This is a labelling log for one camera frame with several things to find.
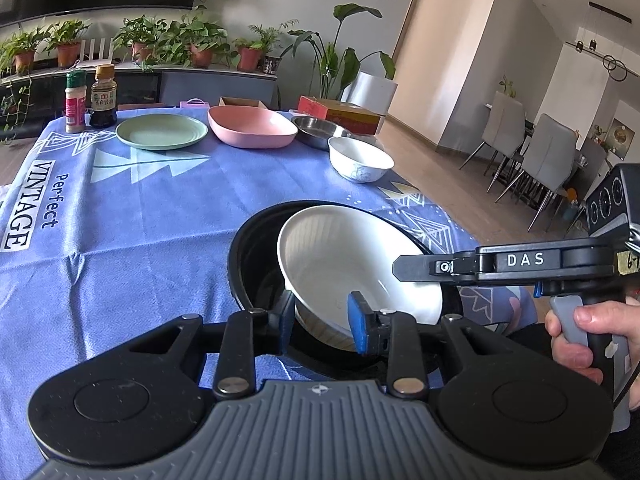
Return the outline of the stainless steel bowl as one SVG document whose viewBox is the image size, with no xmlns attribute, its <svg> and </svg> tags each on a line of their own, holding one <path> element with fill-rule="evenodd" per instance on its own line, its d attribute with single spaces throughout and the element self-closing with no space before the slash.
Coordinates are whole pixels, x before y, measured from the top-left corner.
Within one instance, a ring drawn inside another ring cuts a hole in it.
<svg viewBox="0 0 640 480">
<path fill-rule="evenodd" d="M 320 151 L 329 151 L 329 140 L 350 136 L 352 133 L 344 127 L 325 119 L 298 115 L 291 119 L 297 128 L 296 140 Z"/>
</svg>

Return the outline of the potted plant terracotta pot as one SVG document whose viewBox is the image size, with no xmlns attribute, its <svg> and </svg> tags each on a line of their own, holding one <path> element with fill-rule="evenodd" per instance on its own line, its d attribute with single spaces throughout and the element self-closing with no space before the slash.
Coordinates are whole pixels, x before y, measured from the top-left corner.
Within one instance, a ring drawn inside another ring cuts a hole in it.
<svg viewBox="0 0 640 480">
<path fill-rule="evenodd" d="M 160 64 L 195 68 L 214 63 L 230 66 L 238 55 L 222 26 L 197 15 L 171 21 L 160 34 L 155 53 Z"/>
<path fill-rule="evenodd" d="M 166 20 L 156 16 L 142 14 L 137 18 L 124 18 L 113 39 L 114 51 L 127 50 L 135 63 L 155 65 L 158 45 L 167 27 Z"/>
<path fill-rule="evenodd" d="M 46 29 L 46 52 L 56 51 L 59 68 L 70 68 L 80 55 L 80 36 L 90 23 L 83 20 L 66 20 L 51 24 Z"/>
<path fill-rule="evenodd" d="M 258 66 L 277 48 L 281 47 L 285 34 L 298 21 L 296 18 L 280 23 L 278 26 L 250 25 L 250 37 L 239 37 L 233 40 L 239 55 L 236 68 L 241 72 L 254 72 Z"/>
<path fill-rule="evenodd" d="M 1 73 L 8 74 L 15 66 L 17 73 L 25 73 L 34 64 L 34 56 L 39 45 L 47 39 L 47 32 L 36 27 L 30 32 L 19 29 L 1 41 Z"/>
</svg>

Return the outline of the pink square plate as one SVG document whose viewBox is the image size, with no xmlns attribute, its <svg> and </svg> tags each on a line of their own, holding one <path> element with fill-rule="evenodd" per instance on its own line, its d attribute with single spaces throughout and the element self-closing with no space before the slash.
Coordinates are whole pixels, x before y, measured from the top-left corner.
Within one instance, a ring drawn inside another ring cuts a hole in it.
<svg viewBox="0 0 640 480">
<path fill-rule="evenodd" d="M 261 107 L 213 106 L 207 118 L 219 141 L 243 150 L 285 148 L 298 133 L 288 118 Z"/>
</svg>

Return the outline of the tall leafy plant white pot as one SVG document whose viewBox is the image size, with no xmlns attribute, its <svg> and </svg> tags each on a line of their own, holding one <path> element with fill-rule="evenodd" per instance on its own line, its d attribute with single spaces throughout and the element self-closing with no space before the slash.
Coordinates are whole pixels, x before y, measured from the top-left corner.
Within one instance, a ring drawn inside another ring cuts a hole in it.
<svg viewBox="0 0 640 480">
<path fill-rule="evenodd" d="M 311 47 L 312 66 L 316 73 L 311 76 L 309 89 L 314 88 L 314 80 L 318 79 L 320 99 L 340 98 L 344 90 L 357 79 L 362 62 L 372 56 L 376 56 L 380 61 L 386 79 L 393 80 L 395 77 L 395 62 L 386 52 L 376 50 L 360 58 L 352 47 L 343 50 L 338 48 L 344 21 L 358 14 L 369 14 L 379 20 L 383 17 L 378 9 L 350 2 L 334 6 L 333 17 L 337 20 L 337 28 L 332 40 L 324 41 L 318 32 L 311 29 L 299 28 L 288 31 L 288 36 L 292 36 L 294 41 L 283 50 L 282 55 L 291 53 L 295 58 L 303 44 Z"/>
</svg>

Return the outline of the grey dining chair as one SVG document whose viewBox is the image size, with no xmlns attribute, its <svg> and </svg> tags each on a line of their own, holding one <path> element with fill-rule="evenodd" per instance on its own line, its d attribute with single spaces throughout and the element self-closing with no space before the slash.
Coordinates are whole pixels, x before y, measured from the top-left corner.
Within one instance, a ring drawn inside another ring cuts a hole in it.
<svg viewBox="0 0 640 480">
<path fill-rule="evenodd" d="M 491 103 L 488 122 L 483 131 L 482 142 L 469 154 L 460 169 L 485 146 L 489 146 L 495 152 L 501 154 L 502 161 L 487 188 L 487 193 L 489 193 L 497 181 L 500 171 L 506 162 L 518 152 L 524 140 L 525 110 L 523 104 L 504 93 L 496 91 L 494 100 Z"/>
<path fill-rule="evenodd" d="M 577 136 L 571 128 L 548 114 L 542 114 L 538 118 L 520 171 L 496 198 L 498 203 L 523 176 L 531 177 L 547 190 L 527 231 L 532 229 L 552 198 L 566 196 L 563 185 L 570 178 L 574 168 L 576 142 Z"/>
</svg>

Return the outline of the blue printed tablecloth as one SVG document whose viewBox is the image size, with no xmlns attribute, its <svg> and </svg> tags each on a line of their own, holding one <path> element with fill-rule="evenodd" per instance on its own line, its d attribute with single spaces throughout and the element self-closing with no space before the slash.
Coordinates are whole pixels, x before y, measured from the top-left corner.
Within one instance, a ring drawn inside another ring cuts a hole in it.
<svg viewBox="0 0 640 480">
<path fill-rule="evenodd" d="M 234 312 L 232 238 L 256 212 L 290 200 L 371 211 L 433 252 L 474 237 L 397 174 L 343 179 L 325 152 L 293 142 L 239 150 L 206 136 L 172 152 L 113 130 L 44 128 L 1 206 L 1 474 L 27 477 L 41 454 L 27 422 L 45 380 L 185 313 Z"/>
</svg>

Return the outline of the spice shaker green cap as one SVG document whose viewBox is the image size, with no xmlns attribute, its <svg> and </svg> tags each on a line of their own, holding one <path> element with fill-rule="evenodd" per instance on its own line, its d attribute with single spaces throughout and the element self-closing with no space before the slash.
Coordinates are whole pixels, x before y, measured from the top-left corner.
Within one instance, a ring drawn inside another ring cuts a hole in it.
<svg viewBox="0 0 640 480">
<path fill-rule="evenodd" d="M 80 133 L 85 130 L 86 92 L 86 73 L 83 70 L 72 70 L 66 74 L 66 133 Z"/>
</svg>

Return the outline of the small white ceramic bowl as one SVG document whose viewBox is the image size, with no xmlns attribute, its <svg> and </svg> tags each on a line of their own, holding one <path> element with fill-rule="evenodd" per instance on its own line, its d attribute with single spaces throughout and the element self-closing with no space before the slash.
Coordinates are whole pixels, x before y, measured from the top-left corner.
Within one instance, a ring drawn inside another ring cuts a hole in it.
<svg viewBox="0 0 640 480">
<path fill-rule="evenodd" d="M 372 144 L 353 138 L 332 138 L 328 141 L 328 147 L 332 167 L 350 182 L 376 182 L 395 166 L 389 154 Z"/>
</svg>

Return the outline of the soy sauce bottle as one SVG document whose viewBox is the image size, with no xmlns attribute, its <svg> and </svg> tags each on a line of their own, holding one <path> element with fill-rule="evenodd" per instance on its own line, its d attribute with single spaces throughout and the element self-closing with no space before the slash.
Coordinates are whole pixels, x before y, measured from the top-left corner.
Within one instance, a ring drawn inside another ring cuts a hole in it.
<svg viewBox="0 0 640 480">
<path fill-rule="evenodd" d="M 96 68 L 96 76 L 90 91 L 92 128 L 108 128 L 117 122 L 117 84 L 113 64 Z"/>
</svg>

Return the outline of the pink milk carton box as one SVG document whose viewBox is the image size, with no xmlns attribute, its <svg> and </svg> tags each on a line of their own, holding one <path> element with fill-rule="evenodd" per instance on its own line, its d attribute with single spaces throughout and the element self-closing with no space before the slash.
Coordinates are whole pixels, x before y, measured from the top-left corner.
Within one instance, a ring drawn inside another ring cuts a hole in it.
<svg viewBox="0 0 640 480">
<path fill-rule="evenodd" d="M 193 98 L 180 102 L 181 108 L 209 108 L 209 102 L 203 101 L 198 98 Z"/>
</svg>

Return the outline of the red cardboard box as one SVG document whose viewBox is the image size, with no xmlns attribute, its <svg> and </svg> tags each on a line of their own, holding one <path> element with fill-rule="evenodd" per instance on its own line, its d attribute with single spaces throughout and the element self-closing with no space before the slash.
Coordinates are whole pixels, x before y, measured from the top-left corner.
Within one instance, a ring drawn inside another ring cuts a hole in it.
<svg viewBox="0 0 640 480">
<path fill-rule="evenodd" d="M 299 113 L 334 122 L 351 133 L 374 136 L 382 124 L 383 117 L 364 107 L 341 101 L 300 96 L 297 104 Z"/>
</svg>

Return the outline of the white router with antennas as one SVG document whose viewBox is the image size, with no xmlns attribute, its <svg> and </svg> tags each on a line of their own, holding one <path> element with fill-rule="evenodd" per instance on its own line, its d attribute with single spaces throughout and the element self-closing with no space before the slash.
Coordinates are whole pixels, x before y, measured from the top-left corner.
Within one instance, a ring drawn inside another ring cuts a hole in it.
<svg viewBox="0 0 640 480">
<path fill-rule="evenodd" d="M 111 64 L 114 58 L 114 39 L 100 38 L 81 40 L 77 68 L 93 68 L 103 64 Z"/>
</svg>

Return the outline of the grey dining chair near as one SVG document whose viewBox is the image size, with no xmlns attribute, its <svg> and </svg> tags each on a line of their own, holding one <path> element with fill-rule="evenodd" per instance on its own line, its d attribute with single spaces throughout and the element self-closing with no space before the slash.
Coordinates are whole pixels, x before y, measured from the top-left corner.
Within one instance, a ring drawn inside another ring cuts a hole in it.
<svg viewBox="0 0 640 480">
<path fill-rule="evenodd" d="M 496 198 L 498 203 L 523 176 L 531 177 L 547 190 L 527 231 L 532 229 L 552 198 L 566 196 L 563 185 L 570 178 L 574 168 L 576 142 L 577 136 L 571 128 L 548 114 L 542 114 L 538 118 L 520 171 Z"/>
</svg>

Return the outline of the white ribbed bowl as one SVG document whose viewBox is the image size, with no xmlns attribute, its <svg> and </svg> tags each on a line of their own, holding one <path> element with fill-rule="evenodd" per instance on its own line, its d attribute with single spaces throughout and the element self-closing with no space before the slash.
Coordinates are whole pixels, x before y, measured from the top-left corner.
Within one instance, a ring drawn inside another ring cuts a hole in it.
<svg viewBox="0 0 640 480">
<path fill-rule="evenodd" d="M 324 344 L 354 351 L 347 299 L 361 292 L 372 310 L 406 312 L 434 325 L 442 314 L 437 283 L 401 282 L 400 256 L 423 250 L 409 235 L 374 214 L 340 205 L 305 208 L 285 221 L 277 258 L 285 288 L 296 297 L 296 318 Z"/>
</svg>

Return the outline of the green round plate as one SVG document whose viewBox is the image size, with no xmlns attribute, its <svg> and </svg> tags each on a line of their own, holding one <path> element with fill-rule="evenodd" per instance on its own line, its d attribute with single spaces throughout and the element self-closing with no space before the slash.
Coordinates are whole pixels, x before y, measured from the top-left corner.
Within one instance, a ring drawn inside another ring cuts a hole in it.
<svg viewBox="0 0 640 480">
<path fill-rule="evenodd" d="M 119 141 L 145 151 L 172 151 L 203 140 L 208 127 L 189 116 L 149 114 L 128 118 L 115 129 Z"/>
</svg>

